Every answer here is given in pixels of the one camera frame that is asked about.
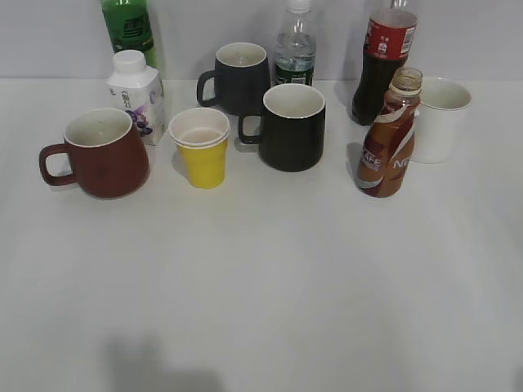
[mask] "plastic bottle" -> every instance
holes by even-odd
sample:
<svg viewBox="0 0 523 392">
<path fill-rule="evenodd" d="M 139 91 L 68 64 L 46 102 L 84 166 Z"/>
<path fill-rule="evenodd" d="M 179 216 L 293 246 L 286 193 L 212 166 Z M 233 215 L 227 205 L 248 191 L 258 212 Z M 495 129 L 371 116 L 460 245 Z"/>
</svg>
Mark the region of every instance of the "plastic bottle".
<svg viewBox="0 0 523 392">
<path fill-rule="evenodd" d="M 386 198 L 401 187 L 414 150 L 414 114 L 422 73 L 400 68 L 385 94 L 385 105 L 365 137 L 356 184 L 370 196 Z"/>
<path fill-rule="evenodd" d="M 405 65 L 418 18 L 412 0 L 388 0 L 370 16 L 363 46 L 363 71 L 352 101 L 352 119 L 369 125 L 383 107 L 394 72 Z"/>
<path fill-rule="evenodd" d="M 101 10 L 114 53 L 129 49 L 141 51 L 147 65 L 156 68 L 156 50 L 146 0 L 101 0 Z"/>
<path fill-rule="evenodd" d="M 125 110 L 147 145 L 157 145 L 165 131 L 163 85 L 158 70 L 145 63 L 140 51 L 120 51 L 107 80 L 114 107 Z"/>
<path fill-rule="evenodd" d="M 275 83 L 312 84 L 316 40 L 312 29 L 311 0 L 288 0 L 275 53 Z"/>
</svg>

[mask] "gray background wall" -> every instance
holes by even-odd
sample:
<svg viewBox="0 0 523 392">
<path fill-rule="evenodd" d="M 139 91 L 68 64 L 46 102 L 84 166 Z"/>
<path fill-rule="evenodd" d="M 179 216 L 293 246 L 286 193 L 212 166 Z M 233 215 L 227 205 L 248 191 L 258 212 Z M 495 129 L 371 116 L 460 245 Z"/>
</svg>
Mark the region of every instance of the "gray background wall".
<svg viewBox="0 0 523 392">
<path fill-rule="evenodd" d="M 315 0 L 317 79 L 358 78 L 374 0 Z M 426 75 L 521 79 L 523 0 L 416 0 L 409 64 Z M 284 0 L 150 0 L 165 78 L 193 79 L 214 52 L 251 41 L 269 52 Z M 111 47 L 97 0 L 2 0 L 1 78 L 105 78 Z"/>
</svg>

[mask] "purple grapes graphic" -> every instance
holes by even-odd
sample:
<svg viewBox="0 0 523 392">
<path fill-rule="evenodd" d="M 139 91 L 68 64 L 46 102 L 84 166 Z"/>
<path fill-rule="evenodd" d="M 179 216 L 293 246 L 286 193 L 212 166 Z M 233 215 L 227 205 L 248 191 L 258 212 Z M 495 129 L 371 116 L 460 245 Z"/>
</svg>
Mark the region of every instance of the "purple grapes graphic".
<svg viewBox="0 0 523 392">
<path fill-rule="evenodd" d="M 144 111 L 145 105 L 140 106 L 134 112 L 132 110 L 126 110 L 126 112 L 131 116 L 132 121 L 136 124 L 140 137 L 144 137 L 153 133 L 153 128 L 147 127 L 149 125 L 149 121 L 147 121 L 147 117 L 144 115 Z"/>
</svg>

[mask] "nescafe bottle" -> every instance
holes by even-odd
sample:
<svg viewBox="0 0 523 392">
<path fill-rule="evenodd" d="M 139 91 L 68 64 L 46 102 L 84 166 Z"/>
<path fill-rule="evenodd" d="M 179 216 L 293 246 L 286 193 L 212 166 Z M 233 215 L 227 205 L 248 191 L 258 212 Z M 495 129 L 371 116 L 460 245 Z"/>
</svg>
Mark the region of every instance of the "nescafe bottle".
<svg viewBox="0 0 523 392">
<path fill-rule="evenodd" d="M 419 105 L 422 73 L 400 68 L 385 105 L 365 137 L 356 184 L 370 196 L 386 198 L 401 187 L 414 150 L 414 113 Z"/>
<path fill-rule="evenodd" d="M 418 18 L 407 11 L 407 0 L 392 0 L 370 16 L 363 46 L 363 71 L 352 100 L 352 119 L 372 124 L 383 107 L 383 95 L 394 72 L 409 56 Z"/>
</svg>

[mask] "brown mug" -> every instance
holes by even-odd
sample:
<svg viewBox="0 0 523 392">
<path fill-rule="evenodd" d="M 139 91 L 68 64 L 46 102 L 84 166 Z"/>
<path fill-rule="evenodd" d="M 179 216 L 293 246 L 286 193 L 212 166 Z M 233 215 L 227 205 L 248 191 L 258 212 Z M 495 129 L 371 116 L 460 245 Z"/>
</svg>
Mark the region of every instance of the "brown mug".
<svg viewBox="0 0 523 392">
<path fill-rule="evenodd" d="M 47 157 L 67 154 L 71 174 L 53 176 Z M 40 151 L 40 172 L 49 185 L 77 182 L 98 198 L 117 198 L 140 188 L 149 175 L 149 159 L 131 116 L 119 109 L 94 109 L 73 120 L 64 143 Z"/>
</svg>

